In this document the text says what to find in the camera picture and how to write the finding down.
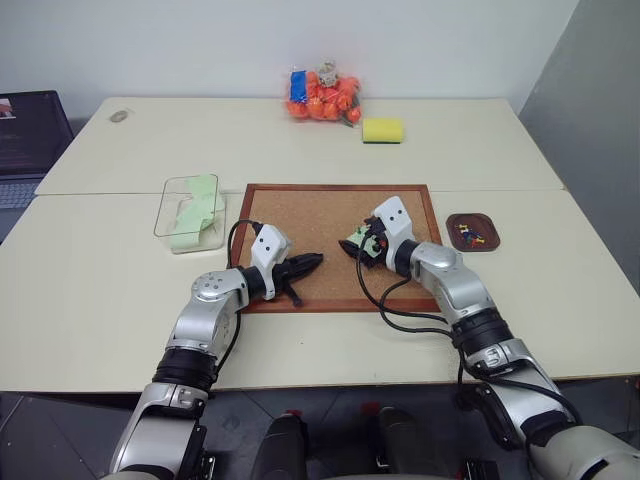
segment blue object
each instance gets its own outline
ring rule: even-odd
[[[291,73],[291,93],[289,100],[298,103],[307,103],[307,72],[300,70]]]

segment white table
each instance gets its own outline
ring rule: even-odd
[[[241,199],[228,197],[229,220]],[[0,246],[0,390],[125,392],[150,381],[192,280],[225,263],[223,250],[169,253],[153,236],[158,200],[34,201]],[[567,192],[435,192],[432,200],[445,243],[449,214],[493,218],[499,249],[465,261],[550,375],[640,372],[640,299]],[[244,318],[216,388],[455,376],[447,339],[396,332],[375,314]]]
[[[120,110],[129,117],[111,122]],[[293,121],[278,99],[110,98],[37,193],[160,193],[167,178],[205,172],[236,193],[247,183],[562,188],[503,99],[365,100],[363,111],[402,118],[405,142],[365,145],[360,127]]]

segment white wall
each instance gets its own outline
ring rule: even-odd
[[[578,0],[0,0],[0,91],[280,96],[334,58],[375,97],[507,97],[519,111]]]

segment gray wall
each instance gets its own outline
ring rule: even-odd
[[[640,2],[581,0],[520,119],[640,292]]]

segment red object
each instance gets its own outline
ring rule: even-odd
[[[353,126],[360,121],[362,113],[358,105],[360,82],[356,77],[337,77],[332,87],[320,83],[318,73],[307,71],[305,75],[306,101],[303,97],[286,102],[289,115],[294,118],[313,118],[315,120],[342,120]]]
[[[362,116],[362,110],[360,110],[359,106],[354,107],[347,112],[347,120],[349,120],[353,124],[358,123],[361,116]]]

